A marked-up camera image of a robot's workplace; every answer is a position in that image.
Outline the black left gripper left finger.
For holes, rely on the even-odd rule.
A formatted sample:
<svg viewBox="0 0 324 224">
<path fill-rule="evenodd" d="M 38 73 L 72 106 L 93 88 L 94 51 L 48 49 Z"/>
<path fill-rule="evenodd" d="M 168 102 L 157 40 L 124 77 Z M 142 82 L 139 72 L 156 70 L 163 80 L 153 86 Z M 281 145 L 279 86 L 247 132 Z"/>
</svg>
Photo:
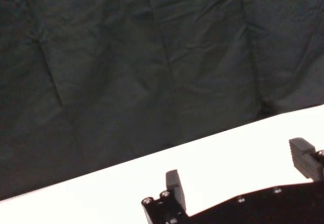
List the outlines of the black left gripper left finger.
<svg viewBox="0 0 324 224">
<path fill-rule="evenodd" d="M 149 224 L 189 223 L 185 196 L 176 169 L 166 173 L 166 190 L 160 193 L 159 198 L 146 197 L 141 205 Z"/>
</svg>

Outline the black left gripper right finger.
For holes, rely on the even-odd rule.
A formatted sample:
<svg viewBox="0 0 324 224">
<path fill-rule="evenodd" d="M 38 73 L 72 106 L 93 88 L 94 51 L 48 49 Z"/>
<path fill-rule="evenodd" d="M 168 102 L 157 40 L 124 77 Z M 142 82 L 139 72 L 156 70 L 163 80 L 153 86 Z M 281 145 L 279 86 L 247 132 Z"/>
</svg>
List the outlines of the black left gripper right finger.
<svg viewBox="0 0 324 224">
<path fill-rule="evenodd" d="M 289 145 L 294 167 L 306 178 L 323 179 L 323 150 L 304 138 L 290 139 Z"/>
</svg>

